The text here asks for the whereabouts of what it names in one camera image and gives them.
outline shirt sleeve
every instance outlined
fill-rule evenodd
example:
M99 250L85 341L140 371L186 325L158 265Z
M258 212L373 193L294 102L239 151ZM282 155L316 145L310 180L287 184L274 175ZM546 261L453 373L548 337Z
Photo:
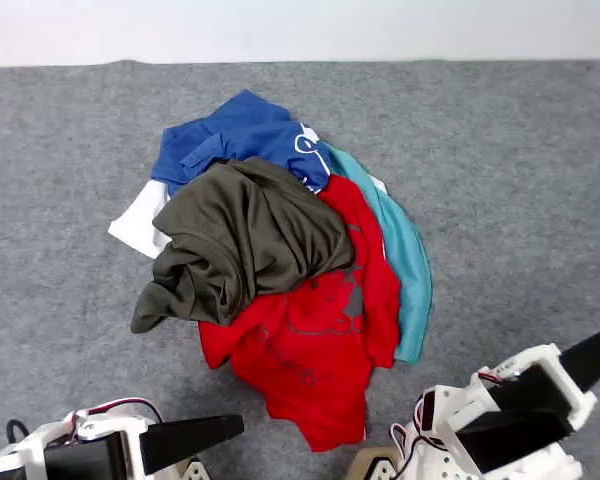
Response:
M362 195L356 213L367 244L363 273L365 350L371 362L390 368L400 338L400 282L384 258L382 230Z

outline black cable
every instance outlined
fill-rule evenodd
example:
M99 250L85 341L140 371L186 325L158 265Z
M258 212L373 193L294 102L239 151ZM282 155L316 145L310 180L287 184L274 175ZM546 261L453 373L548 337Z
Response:
M13 431L14 427L17 427L18 430L20 430L20 433L22 433L23 438L27 438L29 436L29 429L25 426L25 424L22 423L20 420L12 418L7 422L6 427L7 440L9 441L9 443L18 443L16 440L16 435Z
M411 461L411 458L413 458L413 454L416 451L416 443L418 443L420 440L426 440L426 439L422 435L418 435L416 437L416 439L411 444L411 452L409 453L409 456L405 460L404 465L402 465L402 468L400 468L400 470L398 470L396 472L396 476L395 477L391 477L391 480L396 480L407 469L407 467L409 466L409 462Z

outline white wall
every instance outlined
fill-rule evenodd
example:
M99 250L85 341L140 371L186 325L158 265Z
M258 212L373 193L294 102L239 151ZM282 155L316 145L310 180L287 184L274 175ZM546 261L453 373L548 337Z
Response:
M0 66L600 58L600 0L0 0Z

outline white graphic print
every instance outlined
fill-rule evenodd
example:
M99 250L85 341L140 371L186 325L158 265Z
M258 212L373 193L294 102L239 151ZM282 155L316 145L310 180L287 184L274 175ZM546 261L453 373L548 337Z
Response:
M324 168L324 171L327 172L327 176L331 175L331 170L329 170L329 167L322 158L322 155L320 155L320 152L318 152L317 143L320 140L320 137L318 137L318 134L311 127L306 126L304 123L301 123L300 127L302 128L302 133L296 135L296 152L304 154L314 153L318 159L320 159L320 164L322 165L322 168ZM307 178L305 177L302 183L306 184L306 182ZM320 193L319 188L307 188L313 193Z

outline teal t-shirt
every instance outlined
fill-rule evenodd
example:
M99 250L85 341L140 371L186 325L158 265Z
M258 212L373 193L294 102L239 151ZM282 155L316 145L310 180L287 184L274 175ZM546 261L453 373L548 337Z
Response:
M404 210L374 185L369 174L346 152L327 145L332 172L355 182L382 229L385 256L400 280L400 343L394 357L409 363L420 358L431 308L432 284L427 254Z

